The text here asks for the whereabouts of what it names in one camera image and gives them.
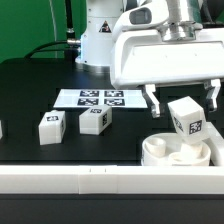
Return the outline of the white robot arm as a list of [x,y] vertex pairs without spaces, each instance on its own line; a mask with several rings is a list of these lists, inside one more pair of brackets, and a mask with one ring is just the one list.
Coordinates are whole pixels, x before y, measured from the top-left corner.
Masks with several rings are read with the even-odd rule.
[[86,0],[86,7],[79,68],[108,73],[116,89],[141,89],[154,117],[164,112],[158,87],[202,84],[206,109],[217,109],[224,27],[212,21],[207,0]]

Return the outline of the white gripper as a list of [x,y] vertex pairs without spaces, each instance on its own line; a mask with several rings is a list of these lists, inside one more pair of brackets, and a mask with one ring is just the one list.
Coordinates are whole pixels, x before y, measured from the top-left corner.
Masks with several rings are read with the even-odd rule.
[[193,41],[164,42],[157,30],[122,33],[111,56],[110,80],[116,89],[143,87],[153,118],[161,116],[156,86],[204,83],[209,112],[217,110],[224,78],[224,28],[203,29]]

